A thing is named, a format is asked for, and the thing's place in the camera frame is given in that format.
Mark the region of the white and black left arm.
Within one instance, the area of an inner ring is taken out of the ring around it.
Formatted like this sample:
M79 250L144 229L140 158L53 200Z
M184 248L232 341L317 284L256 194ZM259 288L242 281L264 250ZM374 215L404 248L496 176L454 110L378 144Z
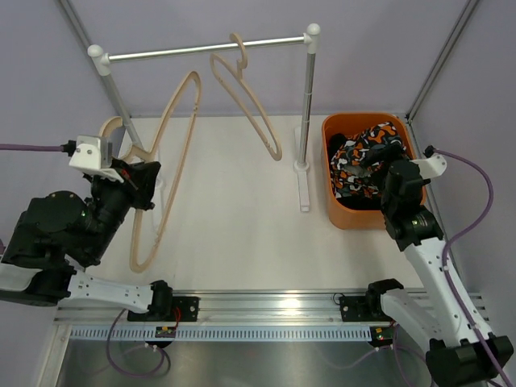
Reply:
M20 215L1 261L1 299L26 306L88 300L113 303L131 321L164 321L173 315L173 290L163 281L123 287L97 281L97 266L130 209L151 210L157 161L113 160L115 179L84 173L91 195L60 190L33 198Z

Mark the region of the black shorts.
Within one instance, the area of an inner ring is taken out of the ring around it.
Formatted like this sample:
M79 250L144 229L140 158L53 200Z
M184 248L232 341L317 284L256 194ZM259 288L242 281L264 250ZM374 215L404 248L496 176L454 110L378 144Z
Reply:
M337 153L339 148L346 142L347 138L343 134L335 134L329 139L327 145L328 163L331 162L332 157ZM381 198L379 196L373 198L366 198L365 196L352 195L349 197L337 197L334 194L337 202L351 210L379 210Z

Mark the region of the wooden hanger with camo shorts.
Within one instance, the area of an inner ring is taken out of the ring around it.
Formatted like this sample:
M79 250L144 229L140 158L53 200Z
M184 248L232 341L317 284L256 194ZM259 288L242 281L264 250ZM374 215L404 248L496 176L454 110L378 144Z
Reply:
M170 119L189 89L194 89L194 100L188 124L175 127ZM152 267L167 265L165 261L173 251L173 232L177 228L173 205L194 134L201 96L201 78L192 71L179 83L159 119L149 119L147 123L136 119L134 122L135 138L127 142L126 152L120 160L161 163L157 187L152 191L156 207L151 215L146 215L143 210L134 211L133 222L123 223L123 234L116 236L114 246L107 250L108 262L91 268L92 273L104 277L117 271L136 275Z

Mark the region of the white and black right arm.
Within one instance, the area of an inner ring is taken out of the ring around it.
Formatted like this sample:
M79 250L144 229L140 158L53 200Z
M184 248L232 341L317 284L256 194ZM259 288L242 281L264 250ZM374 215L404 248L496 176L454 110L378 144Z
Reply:
M381 193L381 213L389 236L410 262L429 297L428 313L394 279L370 284L365 294L368 316L387 316L402 328L425 355L438 386L465 386L500 377L514 354L513 344L493 333L465 289L435 216L422 204L422 191L443 175L447 153L428 147L422 159L412 160L399 144L367 153L362 166L380 164L372 177Z

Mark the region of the orange camouflage shorts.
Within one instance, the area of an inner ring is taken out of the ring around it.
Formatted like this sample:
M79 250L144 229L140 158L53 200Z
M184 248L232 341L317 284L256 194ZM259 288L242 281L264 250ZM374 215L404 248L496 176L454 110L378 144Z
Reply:
M333 194L338 198L352 195L381 197L383 181L374 180L374 173L379 166L377 151L394 143L406 149L396 127L386 121L345 137L346 142L329 163Z

